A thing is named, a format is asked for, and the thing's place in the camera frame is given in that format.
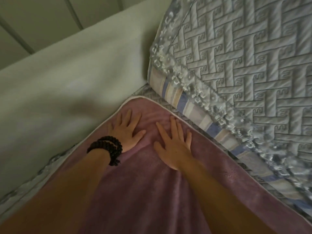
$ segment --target white sheet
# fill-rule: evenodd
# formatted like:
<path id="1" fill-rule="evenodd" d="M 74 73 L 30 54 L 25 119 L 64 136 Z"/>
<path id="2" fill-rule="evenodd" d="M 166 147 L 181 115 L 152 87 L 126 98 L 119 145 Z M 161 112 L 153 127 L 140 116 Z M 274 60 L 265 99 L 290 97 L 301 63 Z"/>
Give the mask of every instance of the white sheet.
<path id="1" fill-rule="evenodd" d="M 0 197 L 146 83 L 171 0 L 146 0 L 0 71 Z"/>

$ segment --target hand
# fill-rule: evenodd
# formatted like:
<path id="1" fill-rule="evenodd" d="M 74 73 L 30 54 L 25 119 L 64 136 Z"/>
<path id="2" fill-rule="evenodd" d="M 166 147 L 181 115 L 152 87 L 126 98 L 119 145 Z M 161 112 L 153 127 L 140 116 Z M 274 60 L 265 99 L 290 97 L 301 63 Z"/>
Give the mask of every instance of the hand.
<path id="1" fill-rule="evenodd" d="M 176 122 L 174 116 L 170 117 L 172 139 L 168 136 L 165 129 L 158 122 L 156 123 L 159 133 L 165 142 L 165 149 L 159 142 L 154 143 L 154 149 L 160 159 L 174 170 L 180 170 L 183 163 L 192 159 L 191 141 L 192 134 L 187 130 L 187 137 L 184 141 L 182 126 Z"/>
<path id="2" fill-rule="evenodd" d="M 141 116 L 142 114 L 139 113 L 131 121 L 131 110 L 128 110 L 126 117 L 123 120 L 121 113 L 117 115 L 117 120 L 114 128 L 111 123 L 108 125 L 108 135 L 113 136 L 119 140 L 122 145 L 123 153 L 132 149 L 146 133 L 146 130 L 141 130 L 132 137 L 133 131 L 137 126 Z"/>

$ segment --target black bracelet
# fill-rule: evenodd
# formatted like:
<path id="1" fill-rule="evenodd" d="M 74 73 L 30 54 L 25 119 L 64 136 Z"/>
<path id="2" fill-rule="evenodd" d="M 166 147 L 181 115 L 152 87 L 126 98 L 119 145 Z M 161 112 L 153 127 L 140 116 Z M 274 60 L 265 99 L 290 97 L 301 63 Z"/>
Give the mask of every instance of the black bracelet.
<path id="1" fill-rule="evenodd" d="M 89 153 L 92 149 L 105 149 L 109 152 L 110 154 L 110 158 L 111 161 L 109 163 L 110 166 L 117 166 L 120 161 L 117 159 L 117 157 L 119 157 L 119 155 L 122 152 L 122 145 L 120 144 L 119 140 L 117 140 L 116 138 L 112 137 L 112 136 L 105 136 L 102 137 L 101 139 L 93 142 L 90 147 L 87 149 L 87 153 Z"/>

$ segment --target striped fabric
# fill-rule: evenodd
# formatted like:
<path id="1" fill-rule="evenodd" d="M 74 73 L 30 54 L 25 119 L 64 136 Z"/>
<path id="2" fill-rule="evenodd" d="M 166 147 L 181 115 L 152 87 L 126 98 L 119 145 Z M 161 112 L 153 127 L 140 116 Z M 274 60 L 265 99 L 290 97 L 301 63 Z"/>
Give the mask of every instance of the striped fabric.
<path id="1" fill-rule="evenodd" d="M 291 203 L 309 216 L 312 216 L 312 206 L 304 200 L 301 194 L 297 192 L 288 181 L 274 175 L 255 153 L 240 145 L 230 131 L 224 130 L 214 123 L 205 111 L 189 100 L 182 88 L 173 86 L 166 76 L 156 70 L 151 63 L 149 66 L 148 82 L 156 93 L 161 95 L 169 104 L 174 106 L 179 112 L 223 145 L 251 169 L 255 175 L 261 177 L 269 185 L 288 198 Z"/>

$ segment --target forearm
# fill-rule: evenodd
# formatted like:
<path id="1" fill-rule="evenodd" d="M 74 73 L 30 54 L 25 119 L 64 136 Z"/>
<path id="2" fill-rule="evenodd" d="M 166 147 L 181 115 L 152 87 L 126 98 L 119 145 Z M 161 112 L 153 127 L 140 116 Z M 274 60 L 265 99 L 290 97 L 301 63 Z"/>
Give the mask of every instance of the forearm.
<path id="1" fill-rule="evenodd" d="M 183 163 L 180 171 L 199 200 L 212 233 L 275 233 L 194 158 Z"/>
<path id="2" fill-rule="evenodd" d="M 107 151 L 92 150 L 4 222 L 0 233 L 76 233 L 109 162 Z"/>

